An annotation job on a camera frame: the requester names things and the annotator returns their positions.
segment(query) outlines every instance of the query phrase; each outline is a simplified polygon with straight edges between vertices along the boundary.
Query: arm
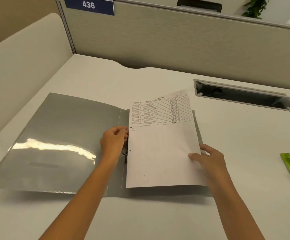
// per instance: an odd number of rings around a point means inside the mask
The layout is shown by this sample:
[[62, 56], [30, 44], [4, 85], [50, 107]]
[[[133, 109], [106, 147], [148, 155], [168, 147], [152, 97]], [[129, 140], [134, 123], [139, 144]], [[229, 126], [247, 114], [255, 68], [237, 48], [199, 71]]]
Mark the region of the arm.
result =
[[210, 155], [190, 153], [189, 158], [205, 171], [227, 239], [265, 240], [233, 185], [223, 154], [208, 145], [200, 144], [200, 148]]
[[100, 140], [102, 159], [73, 199], [47, 228], [40, 240], [83, 240], [118, 162], [127, 127], [117, 126], [104, 132]]

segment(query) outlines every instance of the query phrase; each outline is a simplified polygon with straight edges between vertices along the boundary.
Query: white wall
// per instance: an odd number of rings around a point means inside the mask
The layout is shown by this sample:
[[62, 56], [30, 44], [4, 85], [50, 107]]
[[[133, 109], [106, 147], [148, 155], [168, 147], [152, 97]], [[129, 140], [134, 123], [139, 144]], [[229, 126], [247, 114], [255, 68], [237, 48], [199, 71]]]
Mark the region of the white wall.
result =
[[271, 23], [286, 24], [290, 20], [290, 0], [270, 0], [261, 18]]

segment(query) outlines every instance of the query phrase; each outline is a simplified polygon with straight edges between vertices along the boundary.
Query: paper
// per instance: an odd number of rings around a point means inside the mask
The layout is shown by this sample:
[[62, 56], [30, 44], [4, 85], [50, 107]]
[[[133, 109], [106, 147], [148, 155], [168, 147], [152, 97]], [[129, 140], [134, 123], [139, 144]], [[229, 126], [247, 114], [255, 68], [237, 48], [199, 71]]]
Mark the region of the paper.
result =
[[127, 188], [206, 185], [198, 162], [199, 141], [186, 90], [131, 102]]

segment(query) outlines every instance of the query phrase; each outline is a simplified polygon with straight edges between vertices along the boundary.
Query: brown wall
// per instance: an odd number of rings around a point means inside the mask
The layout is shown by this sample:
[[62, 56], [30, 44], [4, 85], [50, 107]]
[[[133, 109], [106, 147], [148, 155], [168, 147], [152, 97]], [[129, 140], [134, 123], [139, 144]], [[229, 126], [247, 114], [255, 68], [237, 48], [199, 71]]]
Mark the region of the brown wall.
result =
[[50, 13], [55, 0], [0, 0], [0, 42]]

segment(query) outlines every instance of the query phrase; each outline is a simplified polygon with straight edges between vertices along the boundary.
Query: desk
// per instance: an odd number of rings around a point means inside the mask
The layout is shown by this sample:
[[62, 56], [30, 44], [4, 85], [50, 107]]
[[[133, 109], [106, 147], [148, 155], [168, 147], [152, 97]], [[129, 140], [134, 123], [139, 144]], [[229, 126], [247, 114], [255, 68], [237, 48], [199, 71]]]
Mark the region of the desk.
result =
[[[130, 69], [74, 55], [0, 132], [0, 161], [48, 93], [128, 109], [189, 89], [204, 143], [224, 153], [237, 191], [266, 239], [290, 239], [290, 175], [279, 154], [290, 152], [290, 112], [196, 97], [193, 79], [283, 92], [290, 90], [157, 68]], [[0, 239], [37, 239], [70, 195], [0, 190]], [[86, 239], [226, 239], [214, 199], [104, 198]]]

